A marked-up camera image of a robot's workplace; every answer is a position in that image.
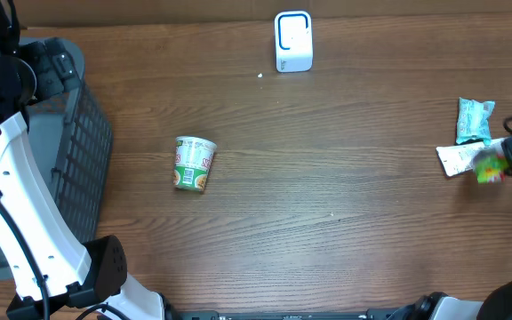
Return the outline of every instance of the instant noodle cup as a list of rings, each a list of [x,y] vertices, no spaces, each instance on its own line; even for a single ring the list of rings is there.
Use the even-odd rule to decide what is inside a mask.
[[[188,136],[177,137],[175,142],[173,184],[176,188],[203,191],[217,145]]]

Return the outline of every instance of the green label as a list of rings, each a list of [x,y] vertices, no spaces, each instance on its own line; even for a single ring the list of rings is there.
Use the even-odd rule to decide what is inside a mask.
[[[173,184],[177,188],[193,189],[203,191],[206,184],[206,178],[209,172],[184,166],[175,166],[173,173]]]

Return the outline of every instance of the wooden tabletop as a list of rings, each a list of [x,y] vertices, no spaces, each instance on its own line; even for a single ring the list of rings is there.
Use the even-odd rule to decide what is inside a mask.
[[[313,23],[313,68],[287,75],[271,21],[25,32],[83,49],[113,125],[98,236],[181,310],[482,300],[512,280],[512,180],[446,179],[436,156],[459,97],[495,100],[507,135],[512,13]],[[172,185],[184,134],[218,144],[202,195]]]

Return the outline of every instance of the colorful candy bag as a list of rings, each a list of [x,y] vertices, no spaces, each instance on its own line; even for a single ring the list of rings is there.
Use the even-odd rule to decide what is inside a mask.
[[[485,146],[491,144],[489,116],[495,108],[494,101],[478,102],[460,98],[460,115],[458,116],[458,136],[455,142],[483,141]]]

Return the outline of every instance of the brown wall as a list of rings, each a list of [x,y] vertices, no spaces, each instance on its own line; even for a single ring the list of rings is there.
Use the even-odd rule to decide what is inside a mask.
[[[512,0],[16,0],[28,27],[271,20],[285,10],[314,18],[512,12]]]

